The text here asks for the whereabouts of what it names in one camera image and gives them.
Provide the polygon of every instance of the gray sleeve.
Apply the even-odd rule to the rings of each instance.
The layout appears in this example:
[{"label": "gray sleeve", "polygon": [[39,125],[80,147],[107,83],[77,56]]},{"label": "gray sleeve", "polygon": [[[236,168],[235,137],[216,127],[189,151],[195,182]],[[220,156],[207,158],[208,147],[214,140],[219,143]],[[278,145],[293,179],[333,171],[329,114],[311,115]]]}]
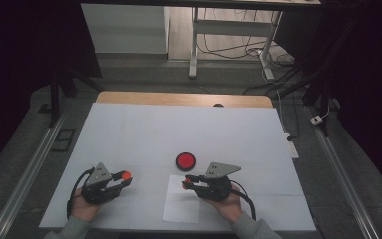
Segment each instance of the gray sleeve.
[{"label": "gray sleeve", "polygon": [[265,220],[260,219],[256,222],[245,212],[231,226],[231,229],[240,239],[281,239]]},{"label": "gray sleeve", "polygon": [[70,216],[60,233],[49,232],[44,239],[84,239],[89,228],[89,223]]}]

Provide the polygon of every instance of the wall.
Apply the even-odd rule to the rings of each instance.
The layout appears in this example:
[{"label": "wall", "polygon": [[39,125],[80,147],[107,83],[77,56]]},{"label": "wall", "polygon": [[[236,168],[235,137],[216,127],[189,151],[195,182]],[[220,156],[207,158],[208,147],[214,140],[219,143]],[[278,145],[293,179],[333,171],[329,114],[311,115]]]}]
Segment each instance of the wall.
[{"label": "wall", "polygon": [[168,52],[169,8],[82,4],[97,53]]}]

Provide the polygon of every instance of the aluminum rail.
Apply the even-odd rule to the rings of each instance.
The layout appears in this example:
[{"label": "aluminum rail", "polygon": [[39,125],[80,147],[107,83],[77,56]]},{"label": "aluminum rail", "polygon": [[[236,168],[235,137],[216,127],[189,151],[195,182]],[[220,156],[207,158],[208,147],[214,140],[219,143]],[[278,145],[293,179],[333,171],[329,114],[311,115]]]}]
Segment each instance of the aluminum rail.
[{"label": "aluminum rail", "polygon": [[[311,112],[310,108],[305,108],[310,118],[315,117]],[[364,203],[359,198],[356,190],[334,149],[333,144],[331,143],[328,137],[325,137],[319,127],[315,128],[315,133],[318,137],[319,142],[330,162],[331,168],[336,175],[337,180],[339,181],[340,187],[342,188],[343,194],[346,197],[346,201],[349,206],[352,208],[354,216],[358,221],[359,228],[361,229],[364,237],[366,239],[379,239],[379,235],[375,229],[374,223],[371,220],[371,217],[366,210]]]},{"label": "aluminum rail", "polygon": [[8,234],[8,231],[11,228],[11,225],[14,222],[18,211],[26,199],[31,186],[33,185],[33,182],[36,179],[36,176],[39,173],[39,170],[42,167],[42,164],[45,161],[49,150],[51,149],[52,143],[54,142],[59,129],[67,117],[67,112],[71,108],[73,101],[73,99],[64,99],[60,118],[55,123],[54,127],[49,128],[43,136],[39,146],[30,159],[29,164],[24,170],[23,175],[21,175],[20,180],[18,181],[17,185],[12,191],[11,196],[2,209],[0,214],[0,239],[5,238]]}]

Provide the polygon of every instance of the red button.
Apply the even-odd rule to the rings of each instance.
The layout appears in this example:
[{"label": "red button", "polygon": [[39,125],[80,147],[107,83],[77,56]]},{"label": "red button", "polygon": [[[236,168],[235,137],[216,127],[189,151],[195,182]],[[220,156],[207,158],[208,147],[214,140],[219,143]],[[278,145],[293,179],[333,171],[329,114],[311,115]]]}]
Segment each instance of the red button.
[{"label": "red button", "polygon": [[182,152],[176,157],[176,165],[182,171],[189,171],[194,168],[195,156],[190,152]]}]

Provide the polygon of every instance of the hand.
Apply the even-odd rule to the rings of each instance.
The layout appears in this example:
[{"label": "hand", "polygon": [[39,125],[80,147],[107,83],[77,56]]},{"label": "hand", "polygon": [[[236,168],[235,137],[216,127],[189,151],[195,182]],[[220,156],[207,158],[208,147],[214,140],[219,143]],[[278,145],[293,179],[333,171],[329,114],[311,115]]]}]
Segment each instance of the hand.
[{"label": "hand", "polygon": [[[240,189],[234,184],[232,184],[232,189],[240,191]],[[240,197],[234,193],[229,193],[229,196],[220,202],[208,199],[203,200],[216,208],[218,213],[231,225],[234,224],[243,213],[241,210]]]},{"label": "hand", "polygon": [[102,205],[88,204],[81,196],[81,192],[82,189],[77,188],[73,198],[71,215],[85,222],[92,222],[93,219],[95,219],[98,211],[101,209]]}]

